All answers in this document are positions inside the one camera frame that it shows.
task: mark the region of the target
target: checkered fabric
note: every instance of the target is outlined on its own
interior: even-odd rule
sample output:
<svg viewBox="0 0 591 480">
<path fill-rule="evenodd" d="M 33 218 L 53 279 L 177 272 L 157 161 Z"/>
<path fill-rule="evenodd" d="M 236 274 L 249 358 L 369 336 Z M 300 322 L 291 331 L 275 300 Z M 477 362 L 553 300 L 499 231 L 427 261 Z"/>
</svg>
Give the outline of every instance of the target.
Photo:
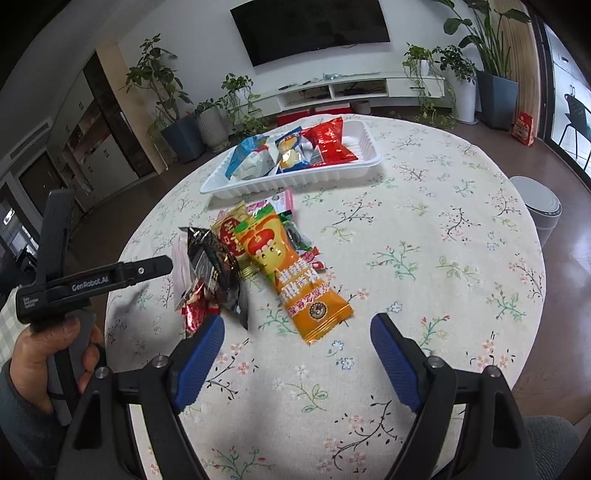
<svg viewBox="0 0 591 480">
<path fill-rule="evenodd" d="M 16 294 L 17 288 L 14 288 L 0 311 L 0 365 L 3 365 L 12 356 L 12 349 L 18 334 L 27 328 L 17 319 L 14 301 Z"/>
</svg>

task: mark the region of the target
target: round table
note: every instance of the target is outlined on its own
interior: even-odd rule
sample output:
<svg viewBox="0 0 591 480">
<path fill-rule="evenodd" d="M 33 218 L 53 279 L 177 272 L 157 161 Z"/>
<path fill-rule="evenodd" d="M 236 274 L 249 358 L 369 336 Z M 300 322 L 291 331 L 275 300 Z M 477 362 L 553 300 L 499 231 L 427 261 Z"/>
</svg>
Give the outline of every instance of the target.
<svg viewBox="0 0 591 480">
<path fill-rule="evenodd" d="M 331 118 L 278 128 L 287 132 Z M 226 337 L 197 401 L 181 414 L 212 479 L 383 478 L 411 428 L 369 338 L 388 312 L 404 336 L 452 367 L 494 364 L 513 386 L 545 295 L 534 223 L 513 185 L 477 146 L 448 132 L 361 119 L 383 162 L 361 179 L 292 189 L 295 221 L 322 251 L 324 278 L 355 314 L 308 346 L 273 288 L 247 282 L 249 330 L 225 316 Z M 200 195 L 224 152 L 181 181 L 145 218 L 122 261 L 170 254 L 180 226 L 213 223 L 221 208 L 262 199 Z M 106 346 L 115 371 L 169 354 L 183 337 L 171 277 L 109 295 Z M 438 467 L 454 455 L 454 411 Z M 149 478 L 160 472 L 141 413 L 132 412 Z"/>
</svg>

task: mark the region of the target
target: black chair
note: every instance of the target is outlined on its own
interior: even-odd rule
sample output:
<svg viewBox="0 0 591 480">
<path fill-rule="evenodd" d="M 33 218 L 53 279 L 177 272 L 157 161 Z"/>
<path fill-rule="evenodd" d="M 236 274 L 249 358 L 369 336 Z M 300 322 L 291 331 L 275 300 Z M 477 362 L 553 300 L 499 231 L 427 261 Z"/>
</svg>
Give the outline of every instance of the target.
<svg viewBox="0 0 591 480">
<path fill-rule="evenodd" d="M 560 142 L 558 142 L 558 146 L 560 146 L 562 140 L 564 139 L 566 129 L 568 127 L 574 128 L 574 154 L 576 158 L 578 158 L 579 141 L 577 139 L 577 132 L 583 135 L 587 139 L 587 141 L 591 143 L 591 127 L 587 123 L 587 115 L 585 114 L 585 112 L 591 113 L 591 110 L 585 107 L 579 100 L 577 100 L 569 93 L 565 93 L 564 98 L 566 99 L 566 102 L 569 104 L 569 112 L 565 113 L 565 115 L 566 118 L 569 119 L 570 123 L 566 127 L 564 127 L 564 132 L 562 132 L 562 137 L 560 137 Z M 591 152 L 587 157 L 587 162 L 585 163 L 583 170 L 585 170 L 587 168 L 587 165 L 589 165 L 590 158 Z"/>
</svg>

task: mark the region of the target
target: wooden panel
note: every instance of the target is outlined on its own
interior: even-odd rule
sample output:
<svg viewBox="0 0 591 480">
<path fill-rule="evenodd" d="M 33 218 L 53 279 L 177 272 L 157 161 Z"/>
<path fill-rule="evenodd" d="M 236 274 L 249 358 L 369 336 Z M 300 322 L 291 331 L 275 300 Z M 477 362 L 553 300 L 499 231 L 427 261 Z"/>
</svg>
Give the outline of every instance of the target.
<svg viewBox="0 0 591 480">
<path fill-rule="evenodd" d="M 494 0 L 499 12 L 506 12 L 510 8 L 528 13 L 526 7 L 519 0 Z M 523 24 L 516 20 L 504 19 L 501 31 L 505 34 L 505 44 L 511 46 L 512 72 L 509 78 L 519 82 L 519 97 L 517 112 L 525 112 L 534 119 L 532 132 L 538 135 L 541 109 L 540 87 L 540 59 L 535 43 L 534 29 L 530 24 Z"/>
<path fill-rule="evenodd" d="M 152 123 L 152 117 L 136 89 L 131 89 L 129 92 L 126 92 L 125 88 L 122 89 L 125 86 L 125 74 L 128 72 L 128 66 L 125 64 L 119 47 L 116 44 L 98 47 L 96 54 L 129 127 L 137 137 L 156 172 L 158 174 L 162 173 L 166 169 L 166 163 L 158 154 L 147 134 L 148 127 Z"/>
</svg>

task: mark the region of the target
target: white stool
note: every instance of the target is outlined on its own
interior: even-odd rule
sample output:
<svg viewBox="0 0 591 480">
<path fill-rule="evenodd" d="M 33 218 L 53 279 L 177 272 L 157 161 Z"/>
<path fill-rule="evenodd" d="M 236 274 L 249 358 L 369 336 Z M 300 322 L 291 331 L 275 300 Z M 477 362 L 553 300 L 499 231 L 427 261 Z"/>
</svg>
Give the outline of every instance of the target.
<svg viewBox="0 0 591 480">
<path fill-rule="evenodd" d="M 534 179 L 511 177 L 510 181 L 530 211 L 538 231 L 540 245 L 543 247 L 562 214 L 560 200 L 552 190 Z"/>
</svg>

